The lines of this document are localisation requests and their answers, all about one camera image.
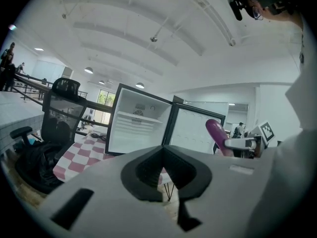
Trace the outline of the red white checkered tablecloth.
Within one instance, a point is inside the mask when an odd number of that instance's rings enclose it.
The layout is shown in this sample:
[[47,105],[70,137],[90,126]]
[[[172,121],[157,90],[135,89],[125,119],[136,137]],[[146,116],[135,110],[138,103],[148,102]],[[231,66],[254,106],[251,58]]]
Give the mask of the red white checkered tablecloth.
[[53,174],[58,180],[67,182],[100,161],[125,155],[123,152],[106,153],[105,149],[106,134],[92,131],[65,151],[53,168]]

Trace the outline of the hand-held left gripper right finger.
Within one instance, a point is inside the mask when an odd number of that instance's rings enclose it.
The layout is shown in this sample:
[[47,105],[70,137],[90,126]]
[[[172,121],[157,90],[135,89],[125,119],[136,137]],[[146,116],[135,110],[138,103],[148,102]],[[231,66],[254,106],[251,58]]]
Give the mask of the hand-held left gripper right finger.
[[178,146],[164,146],[162,166],[178,189],[180,199],[200,197],[212,180],[210,168],[198,158],[203,153]]

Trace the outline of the black hairpin table leg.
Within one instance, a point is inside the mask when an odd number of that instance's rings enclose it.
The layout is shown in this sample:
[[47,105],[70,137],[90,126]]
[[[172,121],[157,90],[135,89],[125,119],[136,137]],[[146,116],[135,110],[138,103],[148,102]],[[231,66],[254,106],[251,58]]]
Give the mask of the black hairpin table leg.
[[170,201],[171,198],[172,198],[172,195],[173,195],[175,184],[172,184],[171,188],[169,187],[169,183],[168,182],[164,183],[163,186],[164,186],[164,189],[165,189],[165,192],[166,192],[166,195],[167,195],[167,200]]

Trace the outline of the window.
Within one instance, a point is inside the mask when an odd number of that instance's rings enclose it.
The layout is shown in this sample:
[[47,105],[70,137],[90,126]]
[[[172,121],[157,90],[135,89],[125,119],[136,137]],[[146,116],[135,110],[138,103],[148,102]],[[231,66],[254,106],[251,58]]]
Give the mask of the window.
[[115,93],[111,93],[105,90],[100,90],[97,103],[112,107],[115,99]]

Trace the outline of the black metal railing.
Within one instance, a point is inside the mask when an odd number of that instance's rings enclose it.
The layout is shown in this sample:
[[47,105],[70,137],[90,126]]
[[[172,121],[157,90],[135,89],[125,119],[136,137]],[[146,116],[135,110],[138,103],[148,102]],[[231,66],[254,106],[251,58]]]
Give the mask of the black metal railing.
[[[18,93],[23,100],[30,100],[42,106],[44,97],[51,90],[52,86],[52,82],[18,73],[14,76],[13,83],[8,91]],[[87,92],[78,90],[78,96],[87,100],[87,108],[111,113],[112,107],[89,101],[87,95]]]

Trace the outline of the white tiled partition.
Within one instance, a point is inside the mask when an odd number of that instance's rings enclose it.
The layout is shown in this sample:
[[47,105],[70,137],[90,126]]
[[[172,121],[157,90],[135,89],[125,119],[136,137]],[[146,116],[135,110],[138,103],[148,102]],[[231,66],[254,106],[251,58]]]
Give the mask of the white tiled partition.
[[42,106],[24,101],[18,93],[0,91],[0,155],[12,149],[16,139],[10,133],[30,126],[34,132],[41,130],[44,118]]

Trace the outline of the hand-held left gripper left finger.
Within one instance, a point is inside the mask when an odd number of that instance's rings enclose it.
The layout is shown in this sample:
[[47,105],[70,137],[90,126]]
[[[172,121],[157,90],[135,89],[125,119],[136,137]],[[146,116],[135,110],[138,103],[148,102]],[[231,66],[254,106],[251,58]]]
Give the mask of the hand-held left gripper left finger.
[[162,202],[163,195],[157,190],[163,170],[162,147],[151,147],[137,153],[140,155],[129,161],[121,170],[123,186],[138,200]]

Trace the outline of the person in white shirt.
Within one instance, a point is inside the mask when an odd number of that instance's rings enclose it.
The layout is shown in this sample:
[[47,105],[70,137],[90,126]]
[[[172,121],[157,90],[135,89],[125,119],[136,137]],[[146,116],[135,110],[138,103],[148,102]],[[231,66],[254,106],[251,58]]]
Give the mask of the person in white shirt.
[[274,151],[269,179],[254,208],[247,238],[278,238],[298,231],[301,213],[313,206],[317,189],[317,35],[303,20],[300,75],[287,90],[302,132]]

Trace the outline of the black mesh office chair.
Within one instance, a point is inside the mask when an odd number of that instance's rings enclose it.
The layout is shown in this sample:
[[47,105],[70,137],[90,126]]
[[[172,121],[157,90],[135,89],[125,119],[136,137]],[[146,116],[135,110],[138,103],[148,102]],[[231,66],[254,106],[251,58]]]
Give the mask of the black mesh office chair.
[[53,173],[54,167],[74,143],[75,133],[87,107],[87,100],[78,95],[80,83],[67,78],[57,79],[45,94],[41,141],[30,143],[30,126],[13,130],[12,139],[22,138],[15,169],[32,188],[44,194],[62,184]]

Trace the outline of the white mini fridge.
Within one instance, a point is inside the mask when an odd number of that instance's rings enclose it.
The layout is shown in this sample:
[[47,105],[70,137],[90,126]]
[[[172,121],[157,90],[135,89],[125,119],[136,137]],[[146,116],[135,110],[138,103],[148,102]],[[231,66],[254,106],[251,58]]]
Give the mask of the white mini fridge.
[[[118,111],[158,119],[162,123],[120,116]],[[171,102],[120,84],[109,119],[105,152],[127,154],[149,147],[172,145],[213,154],[215,142],[206,129],[209,119],[223,125],[225,115]]]

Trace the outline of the purple eggplant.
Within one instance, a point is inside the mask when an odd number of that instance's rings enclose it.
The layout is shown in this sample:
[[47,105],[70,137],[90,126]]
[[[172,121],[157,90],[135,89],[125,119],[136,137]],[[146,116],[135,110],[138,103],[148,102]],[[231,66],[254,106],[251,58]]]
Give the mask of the purple eggplant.
[[223,156],[233,157],[233,151],[225,147],[224,142],[228,139],[228,136],[222,125],[214,119],[209,119],[206,121],[206,129],[222,152]]

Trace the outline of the white mini fridge shelf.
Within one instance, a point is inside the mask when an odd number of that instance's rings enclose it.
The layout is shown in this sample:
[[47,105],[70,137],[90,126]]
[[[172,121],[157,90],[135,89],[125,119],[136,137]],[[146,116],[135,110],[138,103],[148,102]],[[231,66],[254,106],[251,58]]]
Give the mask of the white mini fridge shelf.
[[136,114],[130,114],[130,113],[123,112],[123,111],[118,111],[117,114],[120,115],[120,116],[125,116],[125,117],[129,117],[129,118],[133,118],[133,119],[141,119],[141,120],[150,121],[150,122],[154,122],[154,123],[162,123],[158,119],[153,119],[153,118],[148,118],[148,117],[144,117],[144,116],[139,116],[139,115],[136,115]]

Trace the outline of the person's glasses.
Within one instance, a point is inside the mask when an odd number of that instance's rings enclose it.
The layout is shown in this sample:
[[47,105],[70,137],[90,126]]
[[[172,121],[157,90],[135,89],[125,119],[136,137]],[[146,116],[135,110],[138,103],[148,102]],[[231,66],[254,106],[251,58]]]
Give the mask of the person's glasses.
[[252,7],[252,13],[255,20],[263,20],[263,16],[256,6]]

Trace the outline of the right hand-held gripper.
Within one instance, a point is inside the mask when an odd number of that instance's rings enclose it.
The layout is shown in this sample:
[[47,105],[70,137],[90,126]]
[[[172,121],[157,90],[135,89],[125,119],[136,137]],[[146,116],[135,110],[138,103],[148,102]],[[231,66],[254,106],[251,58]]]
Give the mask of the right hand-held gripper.
[[245,138],[231,138],[224,141],[228,149],[249,149],[244,151],[244,158],[260,158],[262,152],[275,138],[268,121],[264,121],[252,129]]

